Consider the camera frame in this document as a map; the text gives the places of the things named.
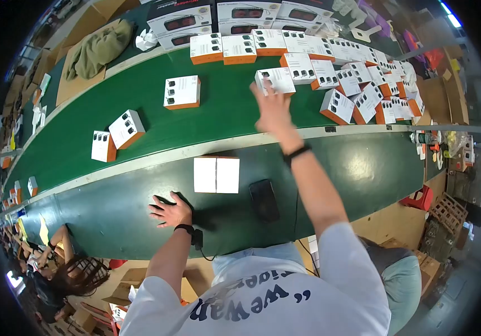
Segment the worker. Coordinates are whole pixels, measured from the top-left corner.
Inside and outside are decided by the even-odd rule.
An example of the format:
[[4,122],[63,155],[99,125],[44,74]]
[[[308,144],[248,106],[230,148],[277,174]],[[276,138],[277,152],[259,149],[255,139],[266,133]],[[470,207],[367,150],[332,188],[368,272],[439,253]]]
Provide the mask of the worker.
[[292,243],[216,257],[212,287],[187,306],[181,279],[192,238],[192,211],[150,205],[150,216],[174,228],[149,262],[146,278],[125,316],[121,336],[336,334],[386,336],[390,323],[382,280],[354,234],[343,202],[289,114],[290,99],[253,83],[256,128],[279,142],[318,240],[320,278],[308,275]]

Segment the orange and white box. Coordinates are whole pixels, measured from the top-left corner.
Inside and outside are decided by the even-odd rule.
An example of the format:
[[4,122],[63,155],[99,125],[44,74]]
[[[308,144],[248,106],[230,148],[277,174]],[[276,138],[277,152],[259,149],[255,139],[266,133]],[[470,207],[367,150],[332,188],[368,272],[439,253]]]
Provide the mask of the orange and white box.
[[256,44],[251,34],[222,37],[224,65],[254,63],[257,58]]
[[350,97],[362,92],[356,76],[353,75],[350,69],[337,70],[336,75],[338,76],[339,81],[339,86],[336,87],[336,90],[345,96]]
[[115,148],[114,140],[110,132],[93,131],[93,140],[91,143],[91,159],[112,162],[115,161],[117,150]]
[[169,110],[200,106],[201,82],[197,76],[169,78],[164,88],[164,107]]
[[145,134],[138,112],[127,110],[108,128],[115,148],[124,150]]
[[265,96],[268,96],[268,92],[264,86],[264,80],[269,80],[273,89],[282,92],[287,97],[296,92],[291,71],[287,67],[257,70],[255,79],[257,87],[263,91]]
[[363,62],[347,63],[344,66],[342,66],[342,70],[345,70],[345,69],[351,69],[352,70],[352,72],[356,76],[358,84],[364,84],[364,83],[371,82],[370,72],[367,71],[367,67]]
[[375,107],[383,99],[379,88],[370,82],[367,84],[362,92],[352,98],[354,103],[354,110],[352,117],[358,125],[367,124],[375,115]]
[[222,61],[222,35],[212,33],[190,38],[190,59],[192,64]]
[[311,84],[315,80],[315,72],[308,54],[285,53],[280,58],[280,65],[288,67],[293,84]]
[[35,180],[35,176],[32,176],[28,179],[28,191],[30,192],[30,196],[34,197],[37,194],[38,190],[37,181]]
[[349,125],[354,103],[336,89],[325,93],[319,112],[338,125]]
[[315,71],[315,80],[311,83],[311,90],[328,90],[339,86],[332,61],[311,60],[311,65]]
[[395,124],[395,114],[391,98],[384,98],[375,107],[375,121],[379,125]]
[[279,29],[252,30],[257,56],[281,56],[287,52],[284,36]]

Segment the smartphone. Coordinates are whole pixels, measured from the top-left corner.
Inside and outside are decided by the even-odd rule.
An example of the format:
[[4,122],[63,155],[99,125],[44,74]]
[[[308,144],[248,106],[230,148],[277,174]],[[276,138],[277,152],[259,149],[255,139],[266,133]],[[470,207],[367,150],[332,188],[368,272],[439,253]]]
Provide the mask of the smartphone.
[[259,219],[264,223],[271,223],[280,219],[274,190],[269,179],[263,179],[249,186],[252,206]]

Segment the hand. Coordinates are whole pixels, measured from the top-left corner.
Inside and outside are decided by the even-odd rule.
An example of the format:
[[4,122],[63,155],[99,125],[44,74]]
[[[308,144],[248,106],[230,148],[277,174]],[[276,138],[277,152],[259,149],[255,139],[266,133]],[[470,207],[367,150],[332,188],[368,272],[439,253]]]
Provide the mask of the hand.
[[159,209],[153,205],[148,205],[152,211],[149,216],[162,220],[165,223],[157,225],[157,227],[177,226],[179,224],[192,225],[192,210],[175,192],[170,192],[171,198],[177,203],[176,205],[169,205],[161,202],[157,196],[153,196],[156,205],[161,207]]

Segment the red stool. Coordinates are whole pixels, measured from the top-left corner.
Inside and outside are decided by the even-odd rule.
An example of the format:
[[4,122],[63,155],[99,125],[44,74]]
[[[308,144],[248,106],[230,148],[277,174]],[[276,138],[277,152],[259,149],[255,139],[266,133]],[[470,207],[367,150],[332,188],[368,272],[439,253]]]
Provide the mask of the red stool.
[[[416,199],[418,197],[418,193],[422,193],[422,197]],[[405,197],[399,201],[402,205],[408,207],[415,207],[416,209],[428,211],[429,207],[431,206],[431,202],[433,200],[433,191],[430,187],[424,185],[422,189],[418,190],[414,194],[414,198]]]

